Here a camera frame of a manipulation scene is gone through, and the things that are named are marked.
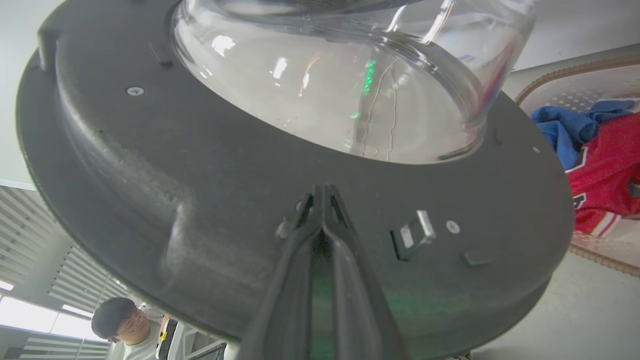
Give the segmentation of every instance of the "red clothing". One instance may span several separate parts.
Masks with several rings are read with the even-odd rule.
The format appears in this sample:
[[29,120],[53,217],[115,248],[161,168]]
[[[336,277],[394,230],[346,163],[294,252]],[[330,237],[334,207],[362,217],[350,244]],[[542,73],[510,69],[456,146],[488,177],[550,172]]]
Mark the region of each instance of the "red clothing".
[[566,175],[576,230],[606,236],[622,217],[640,214],[640,198],[629,189],[629,183],[640,183],[640,114],[602,124]]

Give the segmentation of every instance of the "transparent glass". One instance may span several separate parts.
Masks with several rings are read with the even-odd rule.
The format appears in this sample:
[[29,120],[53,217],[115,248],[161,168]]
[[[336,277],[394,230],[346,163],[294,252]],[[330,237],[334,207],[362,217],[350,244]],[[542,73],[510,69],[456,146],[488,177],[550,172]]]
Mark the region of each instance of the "transparent glass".
[[283,131],[405,164],[470,154],[533,0],[183,0],[185,66]]

